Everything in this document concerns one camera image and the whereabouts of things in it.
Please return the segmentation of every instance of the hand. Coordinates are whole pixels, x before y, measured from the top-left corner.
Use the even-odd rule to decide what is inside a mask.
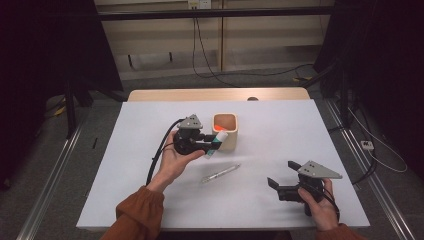
[[[331,180],[325,178],[323,179],[323,182],[324,189],[328,191],[326,191],[325,194],[327,194],[327,196],[329,196],[328,193],[333,195],[333,183]],[[315,221],[318,231],[328,231],[338,227],[339,221],[337,220],[336,210],[327,199],[324,198],[319,203],[317,203],[314,197],[312,197],[312,195],[305,189],[299,188],[298,193],[300,197],[309,205],[312,218]]]
[[[151,191],[163,192],[168,185],[183,173],[189,162],[205,155],[203,150],[197,150],[189,155],[177,153],[174,149],[174,144],[172,144],[175,133],[176,131],[172,131],[166,139],[159,171],[147,185],[147,188]]]

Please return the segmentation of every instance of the wrist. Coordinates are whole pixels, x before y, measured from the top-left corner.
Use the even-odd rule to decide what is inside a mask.
[[[154,192],[161,192],[165,191],[165,188],[170,185],[172,181],[169,179],[162,177],[160,175],[155,175],[152,178],[152,181],[150,181],[149,185],[146,186],[147,189]]]
[[[328,224],[325,224],[325,225],[317,226],[317,230],[320,231],[320,232],[325,232],[325,231],[333,230],[333,229],[338,228],[338,227],[339,227],[338,223],[328,223]]]

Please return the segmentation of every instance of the orange sleeve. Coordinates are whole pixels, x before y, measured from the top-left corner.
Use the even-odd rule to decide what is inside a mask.
[[[320,232],[317,231],[315,233],[315,239],[316,240],[366,240],[366,238],[362,237],[352,229],[350,229],[345,224],[341,223],[339,226],[335,229]]]
[[[101,239],[155,239],[160,232],[164,199],[162,193],[141,187],[118,204],[117,220]]]

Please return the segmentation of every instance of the cup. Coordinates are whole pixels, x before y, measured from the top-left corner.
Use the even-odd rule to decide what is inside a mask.
[[[219,147],[219,151],[231,151],[237,145],[238,122],[237,115],[233,113],[217,113],[212,119],[212,132],[218,134],[225,131],[228,134],[227,139]]]

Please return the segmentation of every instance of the pen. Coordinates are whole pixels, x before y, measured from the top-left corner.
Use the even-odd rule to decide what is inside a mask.
[[[202,183],[207,183],[210,180],[213,180],[213,179],[218,178],[218,177],[220,177],[222,175],[225,175],[225,174],[227,174],[229,172],[232,172],[232,171],[236,170],[237,168],[239,168],[240,165],[241,164],[236,164],[236,165],[231,166],[231,167],[229,167],[227,169],[224,169],[224,170],[222,170],[220,172],[217,172],[217,173],[214,173],[214,174],[212,174],[210,176],[204,177],[204,178],[202,178]]]

